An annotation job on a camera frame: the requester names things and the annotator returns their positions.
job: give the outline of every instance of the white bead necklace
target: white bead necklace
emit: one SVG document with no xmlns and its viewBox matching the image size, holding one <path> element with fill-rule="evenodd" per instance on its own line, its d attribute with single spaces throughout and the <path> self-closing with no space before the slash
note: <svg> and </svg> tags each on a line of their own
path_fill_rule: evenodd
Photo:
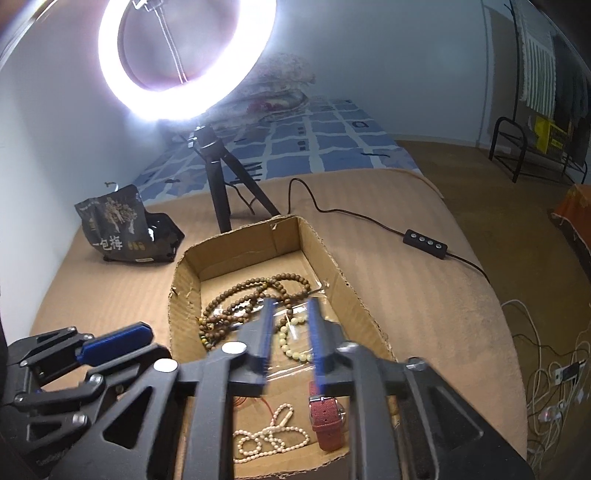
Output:
<svg viewBox="0 0 591 480">
<path fill-rule="evenodd" d="M 281 420 L 279 425 L 276 425 L 277 417 L 279 414 L 289 408 L 289 411 Z M 285 453 L 290 452 L 292 450 L 297 450 L 298 448 L 302 448 L 303 446 L 307 445 L 310 441 L 310 436 L 304 431 L 304 429 L 300 429 L 298 427 L 287 427 L 287 422 L 292 417 L 294 412 L 294 407 L 288 403 L 284 403 L 279 405 L 275 413 L 273 414 L 273 418 L 271 419 L 271 423 L 268 427 L 262 429 L 260 432 L 251 433 L 247 432 L 246 430 L 237 430 L 234 432 L 233 437 L 238 437 L 242 435 L 242 438 L 238 440 L 238 453 L 243 456 L 243 458 L 235 458 L 234 463 L 246 463 L 250 462 L 251 460 L 256 460 L 257 458 L 274 455 L 276 453 Z M 292 447 L 286 447 L 285 442 L 277 437 L 274 436 L 274 433 L 280 432 L 298 432 L 304 436 L 303 442 L 298 443 Z M 244 450 L 242 447 L 246 442 L 249 440 L 256 443 L 256 448 L 254 450 Z M 269 450 L 266 452 L 262 451 L 262 443 L 267 442 L 271 444 L 273 450 Z"/>
</svg>

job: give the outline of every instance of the power strip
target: power strip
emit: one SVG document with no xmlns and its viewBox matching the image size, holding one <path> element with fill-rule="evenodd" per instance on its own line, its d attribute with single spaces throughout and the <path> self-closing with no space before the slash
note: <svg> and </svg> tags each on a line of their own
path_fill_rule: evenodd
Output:
<svg viewBox="0 0 591 480">
<path fill-rule="evenodd" d="M 569 380 L 575 382 L 579 379 L 579 372 L 585 365 L 585 360 L 575 362 L 567 367 L 557 368 L 554 370 L 554 385 L 560 385 L 561 383 Z"/>
</svg>

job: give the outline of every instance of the ring light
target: ring light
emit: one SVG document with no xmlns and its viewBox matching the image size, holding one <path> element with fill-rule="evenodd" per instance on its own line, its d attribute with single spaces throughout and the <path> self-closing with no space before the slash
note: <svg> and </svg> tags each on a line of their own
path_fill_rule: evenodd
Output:
<svg viewBox="0 0 591 480">
<path fill-rule="evenodd" d="M 199 78 L 162 92 L 146 90 L 129 78 L 119 57 L 119 27 L 131 0 L 111 0 L 99 28 L 99 63 L 107 85 L 145 120 L 188 120 L 201 115 L 244 80 L 271 36 L 276 0 L 239 0 L 234 36 Z"/>
</svg>

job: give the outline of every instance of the plastic bag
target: plastic bag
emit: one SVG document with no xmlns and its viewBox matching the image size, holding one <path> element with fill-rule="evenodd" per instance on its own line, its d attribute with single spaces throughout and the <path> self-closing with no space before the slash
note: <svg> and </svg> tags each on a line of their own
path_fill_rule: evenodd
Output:
<svg viewBox="0 0 591 480">
<path fill-rule="evenodd" d="M 105 261 L 172 262 L 184 233 L 165 213 L 145 210 L 135 185 L 75 205 L 82 231 Z"/>
</svg>

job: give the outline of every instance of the bed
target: bed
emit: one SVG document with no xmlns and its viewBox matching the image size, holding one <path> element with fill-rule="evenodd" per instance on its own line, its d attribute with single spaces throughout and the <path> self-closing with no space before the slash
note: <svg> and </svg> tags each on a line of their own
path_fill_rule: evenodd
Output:
<svg viewBox="0 0 591 480">
<path fill-rule="evenodd" d="M 420 174 L 409 153 L 348 99 L 312 97 L 297 113 L 216 133 L 256 180 L 354 168 Z M 227 183 L 239 183 L 228 167 L 223 171 Z M 171 146 L 133 184 L 147 205 L 209 190 L 203 159 L 185 142 Z"/>
<path fill-rule="evenodd" d="M 302 178 L 321 207 L 363 213 L 402 231 L 414 229 L 478 262 L 437 189 L 414 171 L 345 169 Z M 289 179 L 261 184 L 283 214 Z M 233 228 L 268 218 L 258 203 L 252 216 L 238 195 L 230 194 L 229 201 Z M 292 206 L 293 214 L 320 235 L 396 357 L 428 360 L 525 456 L 527 413 L 517 353 L 495 292 L 481 273 L 404 245 L 400 237 L 364 220 L 319 213 L 297 184 Z M 167 213 L 186 234 L 177 259 L 191 245 L 219 233 L 208 192 L 148 209 Z M 168 296 L 175 266 L 104 262 L 79 231 L 39 309 L 33 333 L 76 325 L 101 335 L 142 321 L 152 326 L 156 342 L 169 345 Z M 74 386 L 80 376 L 73 372 L 60 386 Z"/>
</svg>

